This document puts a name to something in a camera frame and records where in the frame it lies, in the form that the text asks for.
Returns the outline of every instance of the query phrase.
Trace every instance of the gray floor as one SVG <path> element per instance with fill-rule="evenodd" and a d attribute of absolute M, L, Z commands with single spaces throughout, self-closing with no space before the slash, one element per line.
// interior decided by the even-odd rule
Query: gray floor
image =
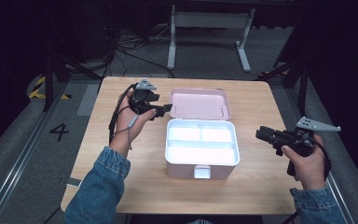
<path fill-rule="evenodd" d="M 178 78 L 208 78 L 253 80 L 260 72 L 270 71 L 291 29 L 252 29 L 245 49 L 252 72 L 243 73 L 234 42 L 241 32 L 225 30 L 216 35 L 211 30 L 191 30 L 177 36 L 175 69 Z M 168 35 L 162 35 L 159 42 L 150 43 L 130 54 L 153 63 L 166 65 L 168 56 Z M 107 70 L 108 76 L 169 77 L 170 73 L 151 63 L 117 53 L 117 57 Z M 296 109 L 297 87 L 286 90 L 280 85 L 281 77 L 275 77 L 270 87 L 281 111 L 287 129 L 293 129 L 299 119 Z M 64 185 L 75 163 L 76 154 L 86 130 L 90 109 L 96 96 L 98 82 L 77 74 L 64 85 L 64 93 L 71 94 L 70 100 L 59 100 L 49 114 L 43 113 L 44 100 L 32 99 L 19 117 L 7 129 L 0 140 L 0 191 L 11 168 L 29 137 L 36 136 L 29 160 L 18 173 L 19 180 L 13 190 L 7 191 L 0 209 L 0 223 L 43 223 L 60 206 Z M 330 123 L 330 118 L 321 104 L 317 92 L 311 84 L 307 94 L 307 116 L 321 122 Z M 34 128 L 40 125 L 41 118 L 46 124 L 40 133 Z M 50 131 L 61 124 L 69 131 L 58 141 L 59 135 Z M 336 133 L 321 133 L 333 163 L 332 174 L 343 198 L 342 209 L 350 212 L 348 223 L 358 223 L 358 171 L 351 162 L 345 147 Z M 264 223 L 282 223 L 288 216 L 263 216 Z M 124 223 L 119 215 L 115 223 Z M 48 223 L 63 223 L 63 212 L 59 211 Z"/>

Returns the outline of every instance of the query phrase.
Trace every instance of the yellow tape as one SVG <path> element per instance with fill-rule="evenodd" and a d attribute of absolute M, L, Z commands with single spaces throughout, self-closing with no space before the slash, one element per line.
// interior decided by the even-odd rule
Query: yellow tape
<path fill-rule="evenodd" d="M 30 93 L 30 98 L 37 98 L 37 99 L 46 99 L 46 94 L 38 93 L 40 87 L 45 82 L 46 77 L 45 75 L 41 75 L 40 78 L 37 80 L 36 84 L 34 85 L 34 89 Z M 64 94 L 61 99 L 63 100 L 70 100 L 72 98 L 72 95 Z"/>

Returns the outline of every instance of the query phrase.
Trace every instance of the box latch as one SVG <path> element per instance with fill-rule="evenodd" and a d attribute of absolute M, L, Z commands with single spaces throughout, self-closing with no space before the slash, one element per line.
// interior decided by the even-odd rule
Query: box latch
<path fill-rule="evenodd" d="M 197 165 L 196 167 L 194 167 L 194 178 L 210 179 L 211 167 L 209 165 Z"/>

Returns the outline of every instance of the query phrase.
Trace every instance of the storage box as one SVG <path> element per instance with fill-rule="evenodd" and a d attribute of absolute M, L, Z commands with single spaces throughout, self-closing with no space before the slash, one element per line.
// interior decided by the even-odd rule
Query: storage box
<path fill-rule="evenodd" d="M 227 95 L 221 90 L 171 90 L 167 173 L 177 178 L 226 179 L 240 162 Z"/>

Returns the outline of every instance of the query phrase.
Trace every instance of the number 4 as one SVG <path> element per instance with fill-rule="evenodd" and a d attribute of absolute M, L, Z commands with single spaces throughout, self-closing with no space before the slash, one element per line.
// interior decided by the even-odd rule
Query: number 4
<path fill-rule="evenodd" d="M 64 134 L 64 133 L 69 133 L 69 131 L 66 131 L 65 130 L 65 127 L 66 127 L 66 124 L 64 124 L 64 123 L 62 123 L 62 124 L 60 124 L 60 126 L 58 126 L 57 128 L 54 128 L 54 129 L 52 129 L 51 131 L 50 131 L 50 133 L 59 133 L 60 135 L 58 136 L 58 140 L 57 141 L 61 141 L 61 138 L 62 138 L 62 135 Z"/>

